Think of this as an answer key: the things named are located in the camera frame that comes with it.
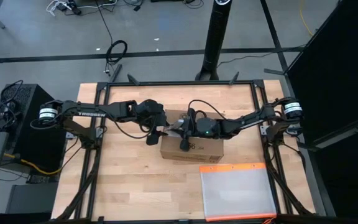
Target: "concrete floor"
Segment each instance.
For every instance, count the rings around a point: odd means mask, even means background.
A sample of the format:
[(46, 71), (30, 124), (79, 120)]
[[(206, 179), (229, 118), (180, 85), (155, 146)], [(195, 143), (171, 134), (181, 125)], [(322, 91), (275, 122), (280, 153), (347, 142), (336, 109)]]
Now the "concrete floor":
[[(300, 18), (300, 1), (267, 0), (282, 47), (296, 47), (310, 40)], [(6, 28), (0, 29), (0, 58), (106, 52), (110, 40), (99, 13), (64, 16), (55, 11), (53, 17), (45, 11), (49, 2), (3, 1), (0, 20)], [(93, 3), (77, 0), (78, 5)], [(204, 3), (200, 9), (188, 9), (181, 2), (151, 3), (145, 0), (137, 12), (133, 7), (120, 6), (113, 12), (103, 11), (103, 15), (113, 39), (125, 40), (128, 52), (198, 50), (205, 47), (213, 1), (204, 0)], [(303, 16), (312, 32), (320, 27), (336, 4), (337, 0), (305, 0)], [(83, 13), (94, 10), (84, 9)], [(275, 46), (260, 0), (233, 0), (223, 48), (269, 47)], [(220, 61), (244, 55), (222, 54)], [(296, 55), (284, 53), (288, 65)], [(120, 62), (123, 71), (117, 81), (126, 82), (128, 73), (139, 81), (193, 80), (201, 68), (202, 59), (202, 55), (124, 58)], [(104, 63), (103, 59), (0, 63), (0, 91), (5, 84), (23, 79), (24, 83), (39, 84), (56, 99), (76, 100), (80, 83), (108, 80), (103, 73)], [(237, 60), (222, 65), (218, 71), (221, 80), (231, 79), (237, 71), (241, 80), (279, 79), (288, 95), (284, 77), (264, 73), (264, 68), (282, 70), (277, 54)]]

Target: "yellow cable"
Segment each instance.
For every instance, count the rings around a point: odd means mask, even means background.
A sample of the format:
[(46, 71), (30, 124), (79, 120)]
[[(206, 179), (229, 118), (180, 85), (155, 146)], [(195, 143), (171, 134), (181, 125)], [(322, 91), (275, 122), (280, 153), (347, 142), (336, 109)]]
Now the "yellow cable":
[[(12, 158), (12, 159), (15, 159), (15, 158), (16, 158), (16, 156), (10, 155), (10, 154), (8, 154), (8, 153), (4, 153), (4, 156), (10, 157), (10, 158)], [(29, 161), (24, 160), (24, 159), (21, 159), (20, 161), (23, 162), (23, 163), (25, 163), (25, 164), (27, 164), (27, 165), (32, 166), (32, 167), (33, 167), (34, 169), (36, 169), (38, 172), (40, 172), (41, 174), (45, 174), (45, 175), (54, 175), (54, 174), (57, 174), (57, 173), (59, 173), (60, 171), (62, 171), (62, 167), (61, 167), (61, 168), (59, 168), (58, 170), (55, 170), (55, 171), (53, 171), (53, 172), (46, 172), (46, 171), (43, 171), (43, 170), (39, 169), (39, 168), (37, 167), (37, 165), (35, 165), (35, 164), (32, 163), (32, 162), (29, 162)]]
[(303, 21), (303, 25), (305, 25), (306, 29), (308, 29), (309, 31), (309, 35), (310, 36), (313, 36), (313, 34), (310, 32), (310, 29), (308, 27), (308, 25), (306, 24), (304, 18), (303, 18), (303, 14), (302, 14), (302, 8), (303, 8), (303, 5), (305, 4), (305, 0), (301, 0), (301, 6), (299, 8), (299, 14), (301, 15), (301, 18), (302, 18), (302, 21)]

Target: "cardboard box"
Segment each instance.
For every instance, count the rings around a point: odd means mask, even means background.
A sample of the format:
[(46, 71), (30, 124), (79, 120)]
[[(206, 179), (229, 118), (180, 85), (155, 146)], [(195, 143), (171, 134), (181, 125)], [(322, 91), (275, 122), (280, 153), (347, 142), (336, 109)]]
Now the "cardboard box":
[[(206, 113), (209, 118), (219, 118), (217, 113)], [(166, 110), (167, 121), (173, 124), (186, 116), (186, 111)], [(181, 161), (218, 163), (223, 157), (223, 140), (189, 138), (190, 150), (182, 151), (179, 147), (181, 137), (163, 136), (161, 140), (161, 156), (164, 159)]]

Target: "orange border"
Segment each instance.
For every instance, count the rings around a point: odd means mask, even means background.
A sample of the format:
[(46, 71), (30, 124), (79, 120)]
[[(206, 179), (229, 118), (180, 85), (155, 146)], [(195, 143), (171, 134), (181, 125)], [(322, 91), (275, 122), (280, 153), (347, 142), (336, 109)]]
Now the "orange border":
[(227, 172), (233, 170), (253, 170), (266, 169), (263, 162), (252, 164), (232, 164), (232, 165), (217, 165), (217, 166), (200, 166), (200, 172)]
[(258, 215), (222, 215), (216, 217), (205, 218), (207, 222), (213, 221), (225, 221), (225, 220), (242, 220), (242, 219), (251, 219), (251, 218), (275, 218), (276, 213), (263, 213)]

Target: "wooden table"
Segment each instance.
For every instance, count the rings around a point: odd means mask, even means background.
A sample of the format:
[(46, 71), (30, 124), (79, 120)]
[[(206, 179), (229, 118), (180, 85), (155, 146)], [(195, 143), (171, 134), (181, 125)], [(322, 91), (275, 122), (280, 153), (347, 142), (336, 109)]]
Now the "wooden table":
[[(81, 84), (78, 101), (93, 103), (95, 89), (95, 83)], [(269, 101), (283, 97), (278, 80), (265, 81), (265, 89)], [(109, 103), (126, 100), (140, 103), (149, 98), (163, 104), (164, 109), (171, 110), (186, 110), (191, 100), (205, 100), (228, 118), (237, 118), (254, 111), (250, 85), (114, 86), (111, 88)], [(194, 102), (192, 107), (212, 112), (209, 106), (199, 102)], [(90, 125), (90, 118), (75, 117), (75, 121), (83, 126)], [(92, 220), (97, 220), (99, 216), (104, 216), (105, 220), (204, 219), (198, 170), (200, 163), (162, 159), (160, 145), (147, 146), (145, 139), (129, 138), (113, 122), (106, 121), (106, 126), (108, 131), (103, 140)], [(143, 134), (134, 123), (121, 124), (121, 127), (133, 135)], [(295, 139), (286, 136), (285, 142), (297, 148)], [(65, 161), (74, 151), (66, 154)], [(280, 146), (280, 152), (289, 188), (313, 212), (314, 206), (301, 159), (296, 152), (285, 146)], [(76, 194), (84, 154), (85, 150), (81, 150), (63, 169), (52, 218), (59, 216)], [(264, 162), (256, 126), (225, 141), (224, 157), (219, 163), (247, 162)], [(277, 190), (282, 211), (285, 211), (278, 186)], [(87, 201), (88, 193), (84, 196), (82, 217), (85, 216)]]

